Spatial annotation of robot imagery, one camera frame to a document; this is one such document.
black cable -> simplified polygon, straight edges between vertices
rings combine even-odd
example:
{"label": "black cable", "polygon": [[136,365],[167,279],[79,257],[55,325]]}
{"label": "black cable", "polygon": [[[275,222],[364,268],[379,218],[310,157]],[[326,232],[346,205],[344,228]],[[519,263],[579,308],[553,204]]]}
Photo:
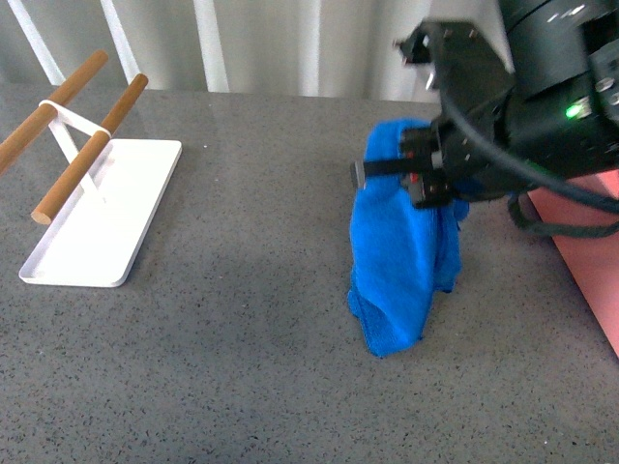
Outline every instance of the black cable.
{"label": "black cable", "polygon": [[507,205],[510,217],[518,228],[543,237],[562,235],[575,239],[602,239],[619,231],[619,220],[610,225],[570,225],[529,219],[522,212],[517,194],[510,196]]}
{"label": "black cable", "polygon": [[[441,83],[444,85],[448,81],[449,79],[443,79]],[[614,198],[599,195],[585,188],[569,184],[564,179],[553,175],[535,162],[529,160],[525,161],[515,157],[486,139],[486,137],[468,121],[467,116],[457,107],[456,102],[450,96],[449,88],[445,88],[445,86],[441,89],[441,101],[445,113],[452,119],[469,141],[482,149],[481,152],[483,156],[489,161],[513,173],[525,182],[532,183],[538,187],[545,187],[576,203],[590,206],[596,210],[619,214],[619,201]]]}

speckled gray surface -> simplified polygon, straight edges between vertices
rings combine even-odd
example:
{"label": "speckled gray surface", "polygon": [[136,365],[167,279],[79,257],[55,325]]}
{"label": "speckled gray surface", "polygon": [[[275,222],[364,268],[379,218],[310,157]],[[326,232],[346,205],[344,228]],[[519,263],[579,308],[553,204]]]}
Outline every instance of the speckled gray surface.
{"label": "speckled gray surface", "polygon": [[[46,97],[0,86],[0,136]],[[70,108],[100,120],[119,90]],[[348,162],[410,103],[147,92],[118,136],[184,153],[125,285],[17,272],[62,155],[0,179],[0,461],[619,462],[619,362],[557,251],[503,202],[462,224],[426,338],[370,355],[346,305]]]}

white railing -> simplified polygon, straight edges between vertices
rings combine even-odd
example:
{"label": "white railing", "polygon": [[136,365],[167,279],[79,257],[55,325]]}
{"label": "white railing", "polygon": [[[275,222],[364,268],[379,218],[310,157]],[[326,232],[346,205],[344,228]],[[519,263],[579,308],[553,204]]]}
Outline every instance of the white railing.
{"label": "white railing", "polygon": [[59,84],[103,48],[98,85],[433,101],[391,47],[429,15],[473,19],[507,59],[496,0],[7,0],[0,81]]}

blue towel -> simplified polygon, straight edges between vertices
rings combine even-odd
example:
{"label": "blue towel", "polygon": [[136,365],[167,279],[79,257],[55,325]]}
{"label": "blue towel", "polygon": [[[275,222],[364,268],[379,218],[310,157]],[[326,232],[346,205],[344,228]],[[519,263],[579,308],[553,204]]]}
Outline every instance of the blue towel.
{"label": "blue towel", "polygon": [[[403,130],[426,127],[411,119],[377,125],[365,160],[399,157]],[[399,175],[373,177],[358,190],[350,220],[353,268],[348,304],[371,353],[384,357],[421,339],[432,294],[451,292],[460,271],[458,225],[468,203],[416,210]]]}

wooden rod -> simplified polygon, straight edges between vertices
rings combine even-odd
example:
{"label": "wooden rod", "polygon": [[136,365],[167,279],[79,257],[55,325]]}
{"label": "wooden rod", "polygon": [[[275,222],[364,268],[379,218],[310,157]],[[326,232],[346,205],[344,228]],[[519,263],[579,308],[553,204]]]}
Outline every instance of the wooden rod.
{"label": "wooden rod", "polygon": [[[107,116],[105,116],[101,126],[111,134],[115,133],[144,90],[144,87],[146,87],[146,84],[148,84],[148,78],[144,74],[138,74]],[[107,135],[107,132],[102,130],[96,131],[90,137],[75,159],[60,175],[56,183],[49,189],[41,203],[30,215],[35,222],[44,225],[51,224],[109,140],[110,137]]]}
{"label": "wooden rod", "polygon": [[[66,105],[106,62],[107,53],[97,50],[47,99],[63,106]],[[0,176],[15,163],[24,149],[44,131],[57,114],[56,108],[50,104],[42,104],[0,144]]]}

